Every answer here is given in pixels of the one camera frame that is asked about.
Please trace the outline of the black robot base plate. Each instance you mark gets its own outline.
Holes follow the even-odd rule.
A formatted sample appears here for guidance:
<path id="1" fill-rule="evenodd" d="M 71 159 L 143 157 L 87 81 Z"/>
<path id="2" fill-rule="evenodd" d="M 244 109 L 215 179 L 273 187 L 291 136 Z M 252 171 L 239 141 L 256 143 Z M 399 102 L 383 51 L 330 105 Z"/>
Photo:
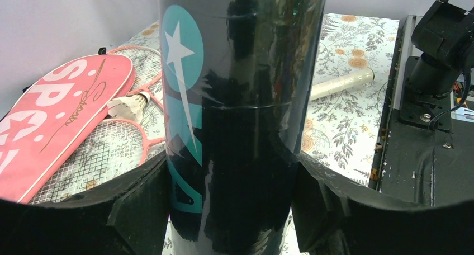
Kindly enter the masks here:
<path id="1" fill-rule="evenodd" d="M 405 72 L 421 51 L 411 43 L 420 16 L 410 15 L 399 29 L 380 124 L 382 151 L 370 187 L 385 195 L 429 206 L 473 200 L 473 116 L 451 114 L 451 130 L 436 132 L 404 124 L 400 101 Z"/>

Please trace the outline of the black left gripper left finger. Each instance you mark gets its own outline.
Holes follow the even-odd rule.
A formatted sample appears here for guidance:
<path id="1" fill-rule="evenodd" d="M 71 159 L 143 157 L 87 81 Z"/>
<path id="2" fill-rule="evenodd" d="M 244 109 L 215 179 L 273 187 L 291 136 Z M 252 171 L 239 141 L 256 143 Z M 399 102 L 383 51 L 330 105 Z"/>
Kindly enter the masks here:
<path id="1" fill-rule="evenodd" d="M 161 254 L 169 215 L 165 153 L 58 203 L 1 201 L 2 254 Z"/>

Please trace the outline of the white shuttlecock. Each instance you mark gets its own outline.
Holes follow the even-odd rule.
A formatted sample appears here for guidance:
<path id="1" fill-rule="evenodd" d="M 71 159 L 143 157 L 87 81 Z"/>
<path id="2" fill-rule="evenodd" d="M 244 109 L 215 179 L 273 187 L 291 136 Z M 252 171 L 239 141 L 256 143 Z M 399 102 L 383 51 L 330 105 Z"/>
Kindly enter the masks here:
<path id="1" fill-rule="evenodd" d="M 144 108 L 150 100 L 150 94 L 144 91 L 132 96 L 114 98 L 107 103 L 107 113 L 111 118 L 141 123 Z"/>

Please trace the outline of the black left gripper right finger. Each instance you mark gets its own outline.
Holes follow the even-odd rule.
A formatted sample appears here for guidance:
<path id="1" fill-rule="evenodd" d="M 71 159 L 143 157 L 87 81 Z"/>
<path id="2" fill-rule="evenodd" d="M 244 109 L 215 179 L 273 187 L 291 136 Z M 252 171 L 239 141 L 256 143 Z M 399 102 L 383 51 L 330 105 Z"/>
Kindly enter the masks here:
<path id="1" fill-rule="evenodd" d="M 309 254 L 472 254 L 473 201 L 426 206 L 382 194 L 301 153 L 292 215 Z"/>

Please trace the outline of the black shuttlecock tube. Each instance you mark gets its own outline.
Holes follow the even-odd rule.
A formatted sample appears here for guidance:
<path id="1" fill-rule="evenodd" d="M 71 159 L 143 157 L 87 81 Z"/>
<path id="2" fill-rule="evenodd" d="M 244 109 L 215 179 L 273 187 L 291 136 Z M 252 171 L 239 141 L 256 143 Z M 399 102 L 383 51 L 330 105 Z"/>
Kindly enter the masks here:
<path id="1" fill-rule="evenodd" d="M 326 0 L 158 0 L 175 254 L 280 254 Z"/>

